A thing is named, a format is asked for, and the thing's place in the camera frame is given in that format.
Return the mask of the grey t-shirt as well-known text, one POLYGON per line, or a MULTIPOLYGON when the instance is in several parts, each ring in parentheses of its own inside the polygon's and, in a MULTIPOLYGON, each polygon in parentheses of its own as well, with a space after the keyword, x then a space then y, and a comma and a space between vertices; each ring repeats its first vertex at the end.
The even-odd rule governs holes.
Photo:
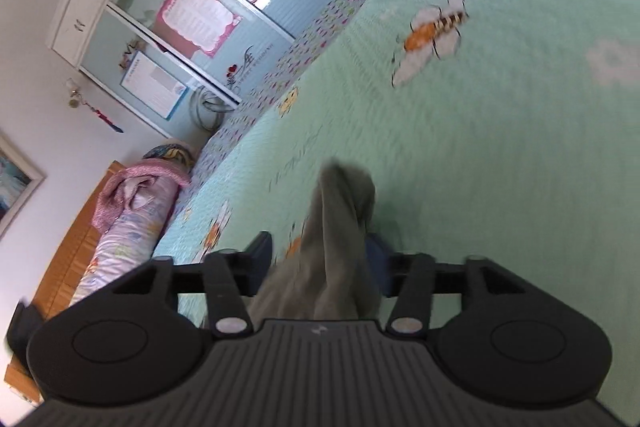
POLYGON ((270 319, 374 319, 381 304, 366 254, 375 204, 370 174, 329 162, 311 195, 297 254, 278 262, 248 305, 254 325, 270 319))

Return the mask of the pink fuzzy blanket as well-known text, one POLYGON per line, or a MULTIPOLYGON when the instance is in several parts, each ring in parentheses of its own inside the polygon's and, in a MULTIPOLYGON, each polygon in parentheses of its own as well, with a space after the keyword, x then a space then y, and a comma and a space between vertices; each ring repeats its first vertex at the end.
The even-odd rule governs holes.
POLYGON ((92 225, 100 233, 107 232, 120 215, 131 208, 141 187, 153 186, 167 179, 180 187, 190 184, 189 173, 175 162, 162 158, 146 158, 119 170, 105 183, 96 201, 92 225))

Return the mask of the framed wedding photo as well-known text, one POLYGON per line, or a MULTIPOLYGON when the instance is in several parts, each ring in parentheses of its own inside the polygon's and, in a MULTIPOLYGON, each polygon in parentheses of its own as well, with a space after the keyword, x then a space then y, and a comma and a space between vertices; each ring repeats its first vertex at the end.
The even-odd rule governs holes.
POLYGON ((44 179, 46 176, 1 135, 1 236, 44 179))

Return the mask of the colourful patterned pillow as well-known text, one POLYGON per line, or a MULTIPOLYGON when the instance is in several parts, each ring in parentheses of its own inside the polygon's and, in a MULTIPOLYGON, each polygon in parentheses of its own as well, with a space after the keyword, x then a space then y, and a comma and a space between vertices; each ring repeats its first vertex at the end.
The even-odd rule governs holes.
POLYGON ((195 158, 191 151, 180 143, 160 144, 149 150, 143 155, 144 159, 163 159, 181 165, 190 171, 194 164, 195 158))

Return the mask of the mint quilted bee bedspread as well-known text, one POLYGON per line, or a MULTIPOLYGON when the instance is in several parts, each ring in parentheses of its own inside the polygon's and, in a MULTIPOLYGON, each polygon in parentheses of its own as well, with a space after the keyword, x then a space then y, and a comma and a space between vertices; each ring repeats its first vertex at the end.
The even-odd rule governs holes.
POLYGON ((282 256, 328 160, 372 176, 407 253, 504 265, 596 321, 600 398, 639 419, 639 0, 366 0, 227 156, 206 156, 157 254, 259 231, 282 256))

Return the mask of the hanging wall ornament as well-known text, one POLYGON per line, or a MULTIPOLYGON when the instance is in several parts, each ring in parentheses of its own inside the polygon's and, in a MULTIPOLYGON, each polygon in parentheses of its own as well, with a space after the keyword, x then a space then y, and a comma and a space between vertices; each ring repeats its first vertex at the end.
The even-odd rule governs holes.
POLYGON ((101 109, 98 109, 96 106, 90 104, 84 98, 78 84, 74 80, 67 79, 65 86, 67 88, 68 94, 70 95, 67 103, 70 108, 88 108, 90 112, 93 113, 94 116, 96 116, 96 118, 99 118, 100 121, 103 121, 104 124, 106 124, 107 127, 112 129, 114 132, 118 134, 124 133, 124 130, 122 130, 121 127, 117 126, 117 124, 115 124, 114 121, 111 120, 111 118, 108 118, 101 109))

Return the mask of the white standing fan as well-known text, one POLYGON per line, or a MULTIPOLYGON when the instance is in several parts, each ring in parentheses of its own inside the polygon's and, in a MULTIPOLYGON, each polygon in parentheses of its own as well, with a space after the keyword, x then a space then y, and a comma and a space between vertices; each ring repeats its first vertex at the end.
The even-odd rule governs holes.
POLYGON ((198 129, 213 135, 224 123, 224 117, 232 113, 234 108, 207 88, 198 87, 190 95, 189 110, 193 124, 198 129))

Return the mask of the white sliding door wardrobe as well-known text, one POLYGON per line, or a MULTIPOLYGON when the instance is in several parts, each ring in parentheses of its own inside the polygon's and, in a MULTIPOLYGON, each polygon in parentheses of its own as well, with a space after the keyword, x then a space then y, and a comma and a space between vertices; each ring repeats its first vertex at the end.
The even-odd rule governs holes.
POLYGON ((61 0, 50 48, 168 138, 205 87, 236 109, 331 0, 61 0))

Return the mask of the floral bed sheet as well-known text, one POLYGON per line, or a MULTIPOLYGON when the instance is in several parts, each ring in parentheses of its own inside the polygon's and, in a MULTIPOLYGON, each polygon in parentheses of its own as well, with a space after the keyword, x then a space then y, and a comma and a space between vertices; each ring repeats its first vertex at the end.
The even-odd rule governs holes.
POLYGON ((265 111, 277 104, 294 81, 318 58, 346 27, 366 0, 332 0, 277 60, 258 86, 232 110, 221 128, 204 146, 191 171, 191 195, 206 182, 232 148, 265 111))

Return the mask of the wooden headboard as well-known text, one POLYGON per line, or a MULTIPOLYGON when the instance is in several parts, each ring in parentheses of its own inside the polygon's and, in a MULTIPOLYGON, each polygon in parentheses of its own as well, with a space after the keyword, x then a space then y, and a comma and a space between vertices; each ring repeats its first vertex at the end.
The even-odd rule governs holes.
MULTIPOLYGON (((100 239, 99 232, 91 224, 98 196, 105 183, 122 169, 124 166, 118 161, 113 161, 107 168, 102 180, 82 206, 44 272, 32 303, 46 320, 70 305, 70 299, 90 265, 100 239)), ((38 405, 41 402, 36 383, 15 355, 6 366, 4 382, 30 405, 38 405)))

